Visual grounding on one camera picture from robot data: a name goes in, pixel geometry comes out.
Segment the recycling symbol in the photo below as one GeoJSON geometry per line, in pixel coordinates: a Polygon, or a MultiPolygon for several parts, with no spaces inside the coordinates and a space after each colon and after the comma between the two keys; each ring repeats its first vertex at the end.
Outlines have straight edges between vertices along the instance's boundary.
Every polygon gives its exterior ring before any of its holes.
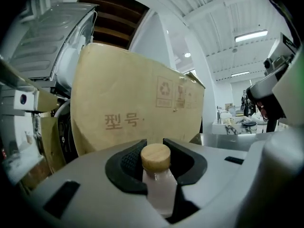
{"type": "Polygon", "coordinates": [[[163,82],[160,91],[162,95],[169,95],[170,94],[170,88],[168,82],[163,82]]]}

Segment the person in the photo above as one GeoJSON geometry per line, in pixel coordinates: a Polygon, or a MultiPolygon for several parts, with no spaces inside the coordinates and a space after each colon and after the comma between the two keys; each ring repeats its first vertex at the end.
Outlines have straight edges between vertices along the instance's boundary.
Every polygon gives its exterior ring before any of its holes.
{"type": "Polygon", "coordinates": [[[244,116],[249,116],[249,99],[246,94],[246,90],[243,90],[242,95],[242,105],[241,105],[241,111],[243,111],[244,116]]]}
{"type": "Polygon", "coordinates": [[[250,105],[250,115],[252,116],[254,113],[257,112],[256,104],[253,101],[249,101],[250,105]]]}

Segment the fluorescent light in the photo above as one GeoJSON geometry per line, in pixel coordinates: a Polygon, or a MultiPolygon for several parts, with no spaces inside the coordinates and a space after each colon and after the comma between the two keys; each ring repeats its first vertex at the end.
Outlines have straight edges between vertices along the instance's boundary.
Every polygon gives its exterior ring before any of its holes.
{"type": "Polygon", "coordinates": [[[237,36],[237,37],[235,37],[235,40],[236,40],[236,42],[240,42],[240,41],[243,41],[243,40],[249,40],[249,39],[256,38],[256,37],[266,36],[267,33],[268,33],[268,30],[264,29],[264,30],[244,34],[244,35],[241,35],[241,36],[237,36]]]}
{"type": "Polygon", "coordinates": [[[243,72],[243,73],[238,73],[238,74],[232,74],[231,77],[243,75],[243,74],[249,74],[249,71],[243,72]]]}

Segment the wooden cap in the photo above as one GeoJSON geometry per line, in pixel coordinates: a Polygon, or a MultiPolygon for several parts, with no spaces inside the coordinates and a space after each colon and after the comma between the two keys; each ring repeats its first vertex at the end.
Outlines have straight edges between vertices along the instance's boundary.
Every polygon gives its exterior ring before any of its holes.
{"type": "Polygon", "coordinates": [[[162,143],[149,144],[142,149],[142,166],[147,171],[162,172],[170,167],[170,149],[162,143]]]}

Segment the small bottle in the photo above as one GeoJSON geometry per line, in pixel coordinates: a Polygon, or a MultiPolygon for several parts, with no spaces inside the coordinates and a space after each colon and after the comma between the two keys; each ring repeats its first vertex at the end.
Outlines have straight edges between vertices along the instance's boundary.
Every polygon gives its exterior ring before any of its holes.
{"type": "Polygon", "coordinates": [[[170,167],[170,149],[160,143],[142,149],[142,181],[148,188],[148,201],[164,217],[172,216],[177,182],[170,167]]]}

